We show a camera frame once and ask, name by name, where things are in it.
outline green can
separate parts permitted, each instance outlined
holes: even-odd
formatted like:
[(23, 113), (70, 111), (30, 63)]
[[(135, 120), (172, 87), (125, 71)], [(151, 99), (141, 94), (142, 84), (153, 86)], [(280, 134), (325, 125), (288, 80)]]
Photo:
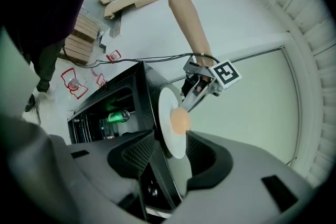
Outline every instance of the green can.
[(130, 113), (127, 110), (112, 112), (109, 114), (107, 121), (109, 123), (122, 123), (128, 121)]

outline black cable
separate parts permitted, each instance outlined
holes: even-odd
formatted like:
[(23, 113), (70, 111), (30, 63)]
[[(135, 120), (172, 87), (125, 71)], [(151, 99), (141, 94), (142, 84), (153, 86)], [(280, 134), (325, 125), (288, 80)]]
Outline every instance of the black cable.
[(76, 62), (74, 62), (66, 53), (65, 51), (65, 48), (63, 46), (63, 52), (64, 52), (64, 55), (76, 66), (78, 67), (81, 67), (81, 68), (93, 68), (93, 67), (97, 67), (99, 65), (106, 65), (106, 64), (110, 64), (110, 63), (120, 63), (120, 62), (125, 62), (125, 61), (128, 61), (128, 62), (142, 62), (143, 60), (146, 60), (146, 59), (156, 59), (156, 58), (166, 58), (166, 59), (159, 59), (159, 60), (149, 60), (149, 61), (145, 61), (147, 63), (153, 63), (153, 62), (166, 62), (166, 61), (171, 61), (171, 60), (176, 60), (176, 59), (180, 59), (182, 57), (186, 57), (186, 56), (198, 56), (198, 57), (207, 57), (207, 58), (210, 58), (214, 61), (216, 61), (217, 63), (219, 63), (219, 61), (211, 56), (211, 55), (207, 55), (207, 54), (195, 54), (195, 53), (192, 53), (192, 52), (189, 52), (189, 53), (186, 53), (186, 54), (179, 54), (179, 55), (171, 55), (171, 56), (159, 56), (159, 57), (147, 57), (147, 58), (135, 58), (135, 59), (121, 59), (121, 60), (117, 60), (117, 61), (113, 61), (113, 62), (110, 62), (110, 61), (102, 61), (102, 60), (96, 60), (94, 63), (91, 63), (89, 65), (86, 65), (86, 66), (83, 66), (83, 65), (80, 65)]

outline wooden crate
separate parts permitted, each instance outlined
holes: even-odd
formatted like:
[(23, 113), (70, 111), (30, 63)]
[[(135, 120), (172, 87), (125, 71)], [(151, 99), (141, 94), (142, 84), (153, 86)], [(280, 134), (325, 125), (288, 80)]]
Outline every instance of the wooden crate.
[[(88, 18), (79, 15), (77, 17), (74, 31), (65, 40), (65, 51), (72, 61), (85, 65), (89, 61), (93, 43), (97, 38), (99, 28)], [(67, 59), (63, 50), (60, 58)]]

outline white plate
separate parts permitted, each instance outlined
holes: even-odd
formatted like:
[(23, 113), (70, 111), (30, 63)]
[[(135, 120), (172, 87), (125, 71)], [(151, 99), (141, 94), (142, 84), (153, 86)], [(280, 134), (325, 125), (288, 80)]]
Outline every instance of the white plate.
[(159, 97), (159, 120), (163, 139), (170, 153), (178, 159), (185, 155), (186, 137), (173, 131), (170, 114), (179, 107), (176, 96), (169, 88), (163, 88)]

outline white curved wall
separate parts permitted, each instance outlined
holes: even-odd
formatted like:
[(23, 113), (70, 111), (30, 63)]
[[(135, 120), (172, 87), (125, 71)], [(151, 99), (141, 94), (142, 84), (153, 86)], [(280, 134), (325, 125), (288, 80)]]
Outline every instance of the white curved wall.
[(285, 49), (297, 81), (300, 134), (293, 169), (323, 182), (336, 152), (336, 32), (323, 0), (260, 0), (293, 37)]

